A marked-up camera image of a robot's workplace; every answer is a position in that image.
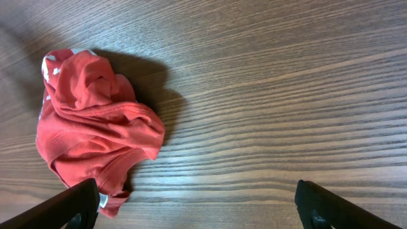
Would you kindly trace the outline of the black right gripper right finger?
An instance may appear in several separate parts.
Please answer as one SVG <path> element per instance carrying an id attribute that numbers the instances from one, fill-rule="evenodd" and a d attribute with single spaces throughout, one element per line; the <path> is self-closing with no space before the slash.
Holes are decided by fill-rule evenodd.
<path id="1" fill-rule="evenodd" d="M 304 229 L 400 229 L 311 181 L 298 181 L 294 202 Z"/>

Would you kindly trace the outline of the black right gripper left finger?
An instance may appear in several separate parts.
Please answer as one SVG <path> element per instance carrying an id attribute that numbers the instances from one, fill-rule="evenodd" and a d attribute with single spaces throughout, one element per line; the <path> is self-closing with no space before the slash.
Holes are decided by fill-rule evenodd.
<path id="1" fill-rule="evenodd" d="M 92 229 L 99 201 L 97 183 L 89 178 L 1 223 L 1 229 Z"/>

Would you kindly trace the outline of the red t-shirt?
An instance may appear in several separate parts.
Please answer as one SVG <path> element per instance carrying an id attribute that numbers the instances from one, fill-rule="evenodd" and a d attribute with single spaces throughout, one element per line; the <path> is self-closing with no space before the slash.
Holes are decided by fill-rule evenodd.
<path id="1" fill-rule="evenodd" d="M 100 212 L 115 217 L 130 196 L 128 171 L 158 156 L 165 135 L 161 119 L 137 101 L 129 80 L 108 59 L 90 50 L 50 51 L 41 72 L 39 154 L 68 188 L 95 179 Z"/>

